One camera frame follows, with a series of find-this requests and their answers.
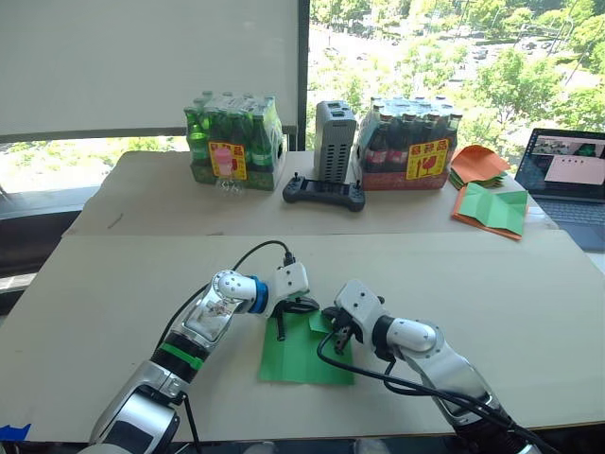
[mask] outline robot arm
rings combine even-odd
[[[490,386],[469,361],[445,341],[440,328],[431,322],[393,318],[382,306],[384,300],[357,280],[349,281],[336,297],[337,352],[350,337],[370,348],[379,358],[403,359],[432,390],[465,394],[486,408],[508,418]],[[479,453],[539,454],[537,446],[481,416],[438,397],[435,403],[457,435]]]
[[[97,420],[90,442],[131,454],[164,452],[179,426],[174,405],[229,328],[233,315],[269,317],[283,300],[308,292],[303,264],[278,269],[266,282],[236,271],[217,273],[207,289],[172,323],[160,346],[130,377]]]

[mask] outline laptop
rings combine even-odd
[[[605,132],[533,130],[514,179],[584,251],[605,252]]]

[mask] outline yellow label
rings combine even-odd
[[[406,180],[418,180],[442,173],[447,158],[447,145],[447,139],[412,145],[407,155]]]
[[[232,157],[232,173],[231,178],[234,180],[247,180],[246,174],[246,150],[243,145],[234,145],[229,142],[208,142],[208,150],[210,151],[210,161],[212,162],[212,171],[216,177],[220,177],[218,171],[218,161],[216,160],[216,152],[219,149],[226,148],[230,151]]]

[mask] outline orange paper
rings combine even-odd
[[[489,148],[471,145],[454,153],[452,168],[464,183],[484,182],[508,169],[507,163]]]
[[[521,236],[514,234],[510,230],[507,229],[494,229],[492,227],[487,227],[483,225],[481,222],[476,220],[475,218],[471,218],[470,216],[461,215],[458,210],[462,205],[462,199],[464,199],[464,194],[466,194],[466,186],[463,186],[458,192],[458,198],[456,199],[456,203],[454,204],[454,211],[452,212],[452,218],[460,220],[466,224],[473,225],[479,229],[486,230],[487,232],[492,232],[493,234],[505,236],[506,238],[520,240]]]

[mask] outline game controller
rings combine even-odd
[[[282,191],[284,200],[288,203],[295,201],[320,201],[333,205],[342,205],[351,211],[361,211],[366,204],[366,196],[359,184],[328,183],[318,180],[307,180],[294,173]]]

